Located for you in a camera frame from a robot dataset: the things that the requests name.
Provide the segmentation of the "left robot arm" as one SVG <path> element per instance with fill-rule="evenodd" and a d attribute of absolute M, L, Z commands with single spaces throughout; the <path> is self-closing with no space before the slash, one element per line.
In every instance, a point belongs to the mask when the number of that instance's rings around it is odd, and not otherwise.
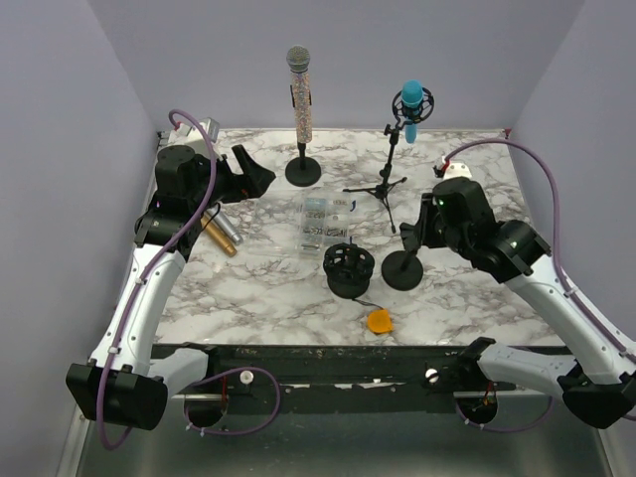
<path fill-rule="evenodd" d="M 243 146 L 232 149 L 240 173 L 226 156 L 207 158 L 190 146 L 157 154 L 156 190 L 135 224 L 134 250 L 120 300 L 104 336 L 84 364 L 70 366 L 66 384 L 82 414 L 99 424 L 152 430 L 169 398 L 189 385 L 212 391 L 219 366 L 187 346 L 163 359 L 152 356 L 159 319 L 213 206 L 257 199 L 275 179 Z"/>

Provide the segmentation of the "blue microphone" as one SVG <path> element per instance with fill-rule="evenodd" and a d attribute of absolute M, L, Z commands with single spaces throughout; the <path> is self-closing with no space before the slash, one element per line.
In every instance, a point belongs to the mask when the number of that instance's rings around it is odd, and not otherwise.
<path fill-rule="evenodd" d="M 421 113 L 423 104 L 423 90 L 416 79 L 408 80 L 401 90 L 401 111 L 404 118 L 403 132 L 405 141 L 412 144 L 417 135 L 416 121 Z"/>

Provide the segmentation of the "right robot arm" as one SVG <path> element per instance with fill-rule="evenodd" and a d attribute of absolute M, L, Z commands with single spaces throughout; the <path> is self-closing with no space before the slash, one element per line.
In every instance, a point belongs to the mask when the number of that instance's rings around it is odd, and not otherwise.
<path fill-rule="evenodd" d="M 582 422 L 605 429 L 635 406 L 635 364 L 620 350 L 617 329 L 604 336 L 588 318 L 591 303 L 565 286 L 556 253 L 527 223 L 495 218 L 481 185 L 444 180 L 421 196 L 417 221 L 399 227 L 409 257 L 449 248 L 528 303 L 565 343 L 550 357 L 479 338 L 466 347 L 457 377 L 477 390 L 510 383 L 561 400 Z"/>

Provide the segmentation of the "silver microphone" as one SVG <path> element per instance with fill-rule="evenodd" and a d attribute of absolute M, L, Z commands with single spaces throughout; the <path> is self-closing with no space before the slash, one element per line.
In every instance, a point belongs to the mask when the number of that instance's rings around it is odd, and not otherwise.
<path fill-rule="evenodd" d="M 234 245 L 243 243 L 242 235 L 228 216 L 223 212 L 220 204 L 207 210 L 212 222 L 231 240 Z"/>

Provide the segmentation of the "shock mount round base stand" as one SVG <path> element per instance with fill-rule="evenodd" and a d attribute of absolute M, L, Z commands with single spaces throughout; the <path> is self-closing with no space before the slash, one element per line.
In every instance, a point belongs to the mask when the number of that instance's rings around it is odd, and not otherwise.
<path fill-rule="evenodd" d="M 373 256 L 353 243 L 338 243 L 325 250 L 323 270 L 329 289 L 343 299 L 357 299 L 369 288 L 375 268 Z"/>

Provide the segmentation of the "gold microphone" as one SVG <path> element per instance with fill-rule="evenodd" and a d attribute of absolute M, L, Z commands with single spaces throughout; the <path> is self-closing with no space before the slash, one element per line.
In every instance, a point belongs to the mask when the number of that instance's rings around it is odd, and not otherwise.
<path fill-rule="evenodd" d="M 231 239 L 214 223 L 210 215 L 203 214 L 201 224 L 202 230 L 225 255 L 234 257 L 237 254 L 237 249 Z"/>

